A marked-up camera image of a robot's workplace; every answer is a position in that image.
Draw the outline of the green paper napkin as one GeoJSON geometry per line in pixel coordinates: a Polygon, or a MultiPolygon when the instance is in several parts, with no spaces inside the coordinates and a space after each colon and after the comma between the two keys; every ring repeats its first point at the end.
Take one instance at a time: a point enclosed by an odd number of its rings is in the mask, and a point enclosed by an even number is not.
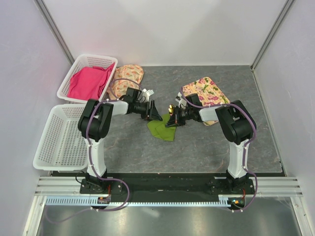
{"type": "Polygon", "coordinates": [[[165,127],[170,119],[169,114],[162,115],[162,121],[153,120],[147,123],[150,133],[155,137],[164,141],[174,141],[176,127],[165,127]]]}

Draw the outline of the iridescent gold spoon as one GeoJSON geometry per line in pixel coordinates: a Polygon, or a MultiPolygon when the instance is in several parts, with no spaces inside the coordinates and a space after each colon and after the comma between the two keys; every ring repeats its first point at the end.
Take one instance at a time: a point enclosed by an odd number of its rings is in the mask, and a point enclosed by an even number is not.
{"type": "Polygon", "coordinates": [[[175,111],[175,106],[173,104],[170,104],[168,107],[169,114],[172,116],[174,114],[174,111],[175,111]]]}

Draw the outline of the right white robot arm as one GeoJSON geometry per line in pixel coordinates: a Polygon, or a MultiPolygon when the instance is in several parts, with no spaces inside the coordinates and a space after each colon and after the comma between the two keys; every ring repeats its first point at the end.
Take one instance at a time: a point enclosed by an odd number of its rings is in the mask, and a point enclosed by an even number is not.
{"type": "Polygon", "coordinates": [[[166,127],[184,126],[186,121],[217,121],[229,142],[229,165],[224,178],[211,178],[208,186],[212,194],[246,195],[255,192],[253,180],[247,169],[247,148],[256,135],[256,124],[244,107],[235,100],[229,104],[203,106],[198,95],[177,97],[178,105],[170,105],[170,119],[166,127]]]}

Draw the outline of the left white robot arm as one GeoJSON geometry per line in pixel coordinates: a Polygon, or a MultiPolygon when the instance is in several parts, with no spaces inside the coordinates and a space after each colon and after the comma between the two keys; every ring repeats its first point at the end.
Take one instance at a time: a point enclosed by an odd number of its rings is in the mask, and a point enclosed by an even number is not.
{"type": "Polygon", "coordinates": [[[155,101],[150,97],[152,89],[128,88],[125,95],[115,100],[87,101],[78,122],[78,129],[85,139],[88,154],[86,180],[91,180],[91,188],[96,193],[104,193],[108,188],[107,167],[104,159],[104,140],[113,116],[139,114],[143,120],[162,121],[155,101]]]}

